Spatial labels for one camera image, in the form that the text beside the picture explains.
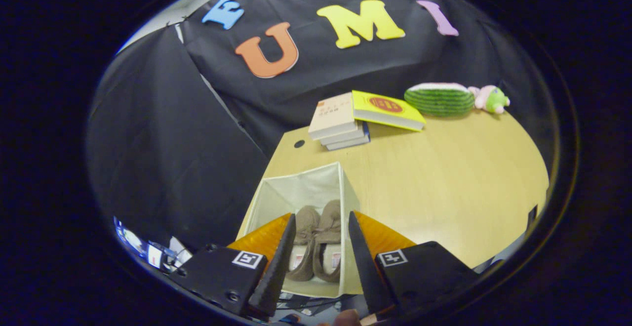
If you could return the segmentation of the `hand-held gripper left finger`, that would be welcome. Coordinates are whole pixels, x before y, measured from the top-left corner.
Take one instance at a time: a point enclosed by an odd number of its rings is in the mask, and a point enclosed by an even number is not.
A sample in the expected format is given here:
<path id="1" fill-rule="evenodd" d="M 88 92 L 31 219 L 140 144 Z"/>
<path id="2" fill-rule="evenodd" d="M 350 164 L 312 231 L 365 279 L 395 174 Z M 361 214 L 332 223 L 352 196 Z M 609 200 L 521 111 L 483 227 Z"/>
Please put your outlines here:
<path id="1" fill-rule="evenodd" d="M 207 244 L 169 278 L 221 310 L 268 319 L 277 308 L 295 234 L 295 216 L 287 213 L 226 247 Z"/>

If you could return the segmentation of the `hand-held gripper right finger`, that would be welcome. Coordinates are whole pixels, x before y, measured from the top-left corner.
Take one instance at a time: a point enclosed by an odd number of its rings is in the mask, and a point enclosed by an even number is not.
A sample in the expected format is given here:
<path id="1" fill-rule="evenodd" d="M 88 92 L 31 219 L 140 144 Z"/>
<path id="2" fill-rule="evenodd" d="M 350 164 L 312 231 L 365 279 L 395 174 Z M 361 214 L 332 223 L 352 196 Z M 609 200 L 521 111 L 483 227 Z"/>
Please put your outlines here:
<path id="1" fill-rule="evenodd" d="M 359 211 L 348 232 L 366 304 L 377 317 L 428 313 L 480 277 L 440 243 L 416 244 Z"/>

